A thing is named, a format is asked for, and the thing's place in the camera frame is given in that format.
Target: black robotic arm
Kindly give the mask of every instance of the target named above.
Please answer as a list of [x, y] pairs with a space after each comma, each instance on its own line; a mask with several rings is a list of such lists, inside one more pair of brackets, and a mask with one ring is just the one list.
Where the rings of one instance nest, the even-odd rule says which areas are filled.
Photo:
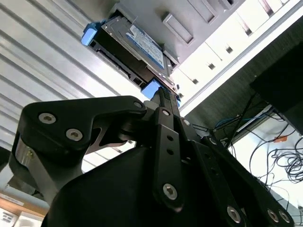
[[[83, 174], [85, 154], [136, 147]], [[219, 142], [197, 136], [174, 95], [34, 103], [12, 171], [50, 204], [44, 227], [293, 227], [287, 211]]]

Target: orange tag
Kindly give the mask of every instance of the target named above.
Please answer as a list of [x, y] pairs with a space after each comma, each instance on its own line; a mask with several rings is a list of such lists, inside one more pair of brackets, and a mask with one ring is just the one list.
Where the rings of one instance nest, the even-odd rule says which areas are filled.
[[285, 141], [287, 141], [287, 136], [280, 136], [280, 137], [276, 137], [274, 143], [280, 143]]

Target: white sticker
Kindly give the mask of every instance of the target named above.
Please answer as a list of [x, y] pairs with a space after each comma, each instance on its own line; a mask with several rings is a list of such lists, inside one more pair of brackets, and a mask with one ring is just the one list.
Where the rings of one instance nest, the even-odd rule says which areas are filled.
[[136, 26], [132, 25], [130, 31], [133, 34], [126, 33], [126, 36], [133, 41], [156, 65], [164, 69], [164, 60], [162, 51], [154, 44], [152, 39]]
[[1, 194], [1, 193], [0, 193], [0, 197], [1, 197], [1, 198], [4, 198], [5, 200], [11, 201], [11, 202], [13, 202], [13, 203], [15, 203], [15, 204], [18, 204], [18, 205], [20, 205], [20, 206], [23, 206], [23, 205], [24, 205], [23, 202], [20, 202], [20, 201], [18, 201], [18, 200], [16, 200], [16, 199], [13, 199], [13, 198], [11, 198], [11, 197], [9, 197], [9, 196], [7, 196], [7, 195]]

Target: hard drive label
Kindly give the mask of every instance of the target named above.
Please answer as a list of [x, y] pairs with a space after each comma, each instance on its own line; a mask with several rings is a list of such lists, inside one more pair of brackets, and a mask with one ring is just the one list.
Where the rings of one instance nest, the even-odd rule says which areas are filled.
[[139, 47], [157, 66], [164, 69], [164, 58], [162, 51], [154, 44], [153, 40], [144, 32], [132, 25], [130, 31], [133, 33], [126, 33], [137, 47]]

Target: blue cable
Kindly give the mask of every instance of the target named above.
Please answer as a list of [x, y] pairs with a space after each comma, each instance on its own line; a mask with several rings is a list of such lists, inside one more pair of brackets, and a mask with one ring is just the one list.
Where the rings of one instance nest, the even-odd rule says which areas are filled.
[[[266, 113], [263, 113], [259, 117], [245, 118], [245, 119], [242, 119], [242, 121], [249, 121], [249, 120], [252, 120], [252, 119], [259, 119], [259, 118], [264, 117], [265, 115], [266, 115]], [[228, 119], [221, 120], [216, 124], [216, 126], [214, 128], [217, 128], [217, 127], [223, 125], [224, 123], [229, 122], [229, 121], [234, 120], [234, 119], [236, 119], [236, 118], [228, 118]]]

